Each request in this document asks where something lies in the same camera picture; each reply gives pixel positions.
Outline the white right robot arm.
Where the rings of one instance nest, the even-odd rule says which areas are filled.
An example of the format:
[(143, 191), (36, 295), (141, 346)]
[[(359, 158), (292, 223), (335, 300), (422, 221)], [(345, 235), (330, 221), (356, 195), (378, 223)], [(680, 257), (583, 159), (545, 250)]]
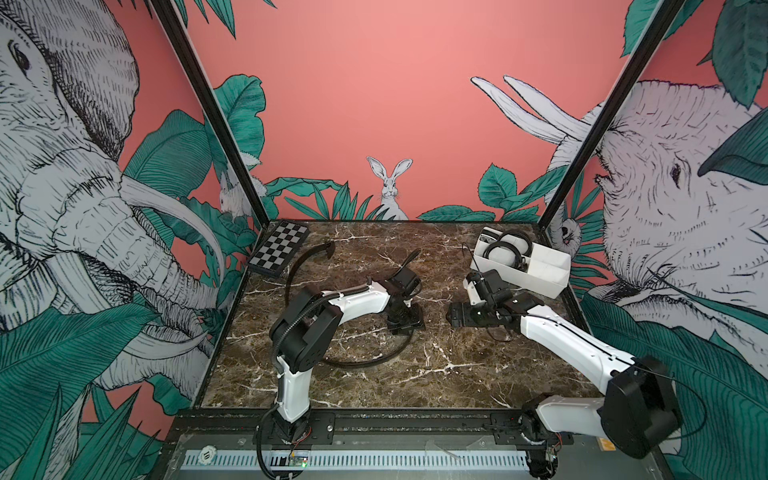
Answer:
[(668, 369), (604, 343), (557, 314), (531, 292), (514, 289), (495, 270), (472, 271), (463, 281), (465, 302), (446, 313), (454, 328), (502, 327), (544, 346), (581, 373), (596, 398), (541, 394), (522, 408), (520, 430), (531, 444), (559, 433), (610, 440), (641, 459), (684, 424)]

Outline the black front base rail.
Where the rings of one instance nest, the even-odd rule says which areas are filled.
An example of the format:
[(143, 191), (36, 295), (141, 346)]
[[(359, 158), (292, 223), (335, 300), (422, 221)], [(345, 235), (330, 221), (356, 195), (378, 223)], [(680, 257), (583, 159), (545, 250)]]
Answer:
[[(265, 408), (187, 409), (176, 415), (171, 438), (183, 433), (252, 435), (267, 412)], [(329, 445), (343, 435), (383, 436), (471, 436), (489, 435), (499, 446), (540, 449), (521, 433), (518, 409), (453, 408), (312, 408), (309, 413), (310, 442)]]

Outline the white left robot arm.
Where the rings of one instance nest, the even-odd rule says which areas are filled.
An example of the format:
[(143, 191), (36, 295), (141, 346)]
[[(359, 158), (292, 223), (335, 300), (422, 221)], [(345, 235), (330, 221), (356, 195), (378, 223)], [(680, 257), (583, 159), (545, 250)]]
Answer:
[(289, 425), (305, 417), (310, 409), (312, 370), (324, 359), (339, 326), (383, 314), (386, 328), (394, 335), (423, 329), (423, 311), (413, 302), (420, 289), (420, 277), (407, 267), (388, 278), (344, 290), (302, 289), (269, 332), (270, 357), (278, 376), (276, 415)]

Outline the black frame post left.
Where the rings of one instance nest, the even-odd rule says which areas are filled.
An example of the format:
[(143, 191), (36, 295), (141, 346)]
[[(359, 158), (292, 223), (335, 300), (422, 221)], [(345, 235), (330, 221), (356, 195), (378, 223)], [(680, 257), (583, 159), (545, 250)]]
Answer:
[(221, 145), (229, 165), (233, 168), (240, 186), (244, 190), (255, 216), (255, 223), (261, 229), (268, 227), (270, 218), (253, 186), (252, 177), (245, 167), (234, 135), (181, 22), (175, 3), (173, 1), (152, 0), (150, 4), (201, 104), (214, 136)]

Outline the long black belt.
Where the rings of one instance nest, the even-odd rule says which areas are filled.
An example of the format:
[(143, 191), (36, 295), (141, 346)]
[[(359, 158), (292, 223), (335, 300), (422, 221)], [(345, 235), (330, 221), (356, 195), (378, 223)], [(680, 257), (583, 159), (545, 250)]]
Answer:
[[(284, 285), (284, 309), (299, 294), (299, 292), (292, 292), (293, 283), (304, 264), (315, 256), (332, 258), (335, 247), (336, 244), (333, 241), (316, 244), (302, 253), (299, 259), (294, 262)], [(419, 250), (412, 251), (392, 272), (382, 276), (368, 277), (360, 285), (371, 279), (388, 278), (402, 267), (410, 269), (410, 263), (419, 254)], [(317, 283), (309, 283), (304, 288), (310, 286), (320, 289)], [(318, 364), (343, 370), (366, 369), (386, 364), (401, 355), (410, 346), (419, 331), (421, 330), (415, 330), (409, 335), (394, 335), (386, 328), (386, 319), (383, 314), (359, 317), (338, 327), (324, 359)]]

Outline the black frame post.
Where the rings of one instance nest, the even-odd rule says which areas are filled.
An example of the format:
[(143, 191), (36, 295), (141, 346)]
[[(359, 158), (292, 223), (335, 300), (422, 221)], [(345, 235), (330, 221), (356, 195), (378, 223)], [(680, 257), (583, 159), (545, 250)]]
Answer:
[(575, 184), (587, 162), (594, 155), (600, 140), (611, 122), (621, 111), (640, 75), (650, 62), (671, 24), (682, 9), (684, 0), (659, 1), (647, 22), (643, 33), (632, 51), (615, 86), (606, 99), (586, 138), (582, 141), (552, 200), (538, 220), (542, 230), (549, 227), (556, 217), (558, 208), (565, 202), (567, 194)]
[(240, 186), (244, 190), (255, 216), (255, 223), (261, 229), (268, 227), (270, 218), (253, 186), (252, 177), (245, 167), (234, 135), (181, 22), (175, 3), (173, 1), (152, 0), (150, 4), (201, 104), (214, 136), (221, 145), (229, 165), (233, 168)]

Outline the black belt with metal buckle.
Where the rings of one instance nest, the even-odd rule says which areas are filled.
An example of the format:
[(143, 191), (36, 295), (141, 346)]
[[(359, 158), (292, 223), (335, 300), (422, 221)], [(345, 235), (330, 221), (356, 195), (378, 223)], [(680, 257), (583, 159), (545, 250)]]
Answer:
[(483, 234), (489, 237), (488, 242), (506, 242), (513, 245), (523, 256), (530, 256), (533, 250), (533, 241), (530, 236), (523, 231), (508, 229), (505, 231), (495, 230), (489, 227), (483, 229)]

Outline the white divided storage box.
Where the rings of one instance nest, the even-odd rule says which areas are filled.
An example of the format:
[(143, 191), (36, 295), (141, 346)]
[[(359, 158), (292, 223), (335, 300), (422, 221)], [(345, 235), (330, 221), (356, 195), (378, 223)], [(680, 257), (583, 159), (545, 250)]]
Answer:
[(507, 283), (550, 299), (558, 297), (568, 285), (571, 272), (569, 254), (533, 242), (531, 255), (524, 256), (524, 266), (517, 270), (481, 257), (490, 244), (488, 240), (482, 230), (472, 249), (472, 270), (481, 273), (496, 270)]

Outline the black white checkerboard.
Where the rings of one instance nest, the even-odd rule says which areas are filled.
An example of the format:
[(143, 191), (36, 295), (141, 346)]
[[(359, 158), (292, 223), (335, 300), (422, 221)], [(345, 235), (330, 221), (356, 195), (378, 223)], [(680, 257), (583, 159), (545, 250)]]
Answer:
[(262, 276), (278, 278), (290, 264), (309, 235), (304, 223), (280, 220), (248, 262), (248, 269)]

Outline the orange warning sticker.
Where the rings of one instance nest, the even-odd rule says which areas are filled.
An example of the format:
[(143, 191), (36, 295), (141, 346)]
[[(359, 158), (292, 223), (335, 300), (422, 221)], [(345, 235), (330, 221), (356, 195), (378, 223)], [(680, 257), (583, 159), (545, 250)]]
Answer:
[(617, 450), (616, 446), (607, 438), (598, 437), (597, 443), (601, 451), (611, 452)]

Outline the black frame post right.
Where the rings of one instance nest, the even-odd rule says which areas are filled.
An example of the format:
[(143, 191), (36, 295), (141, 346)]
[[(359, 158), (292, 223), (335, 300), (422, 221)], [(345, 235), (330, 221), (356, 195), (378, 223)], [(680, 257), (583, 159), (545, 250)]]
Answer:
[(587, 162), (594, 155), (600, 140), (611, 122), (621, 111), (640, 75), (650, 62), (671, 24), (682, 9), (684, 0), (659, 1), (647, 22), (643, 33), (632, 51), (615, 86), (606, 99), (586, 138), (582, 141), (552, 200), (538, 220), (542, 230), (549, 227), (556, 217), (558, 208), (565, 202), (567, 194), (575, 184)]

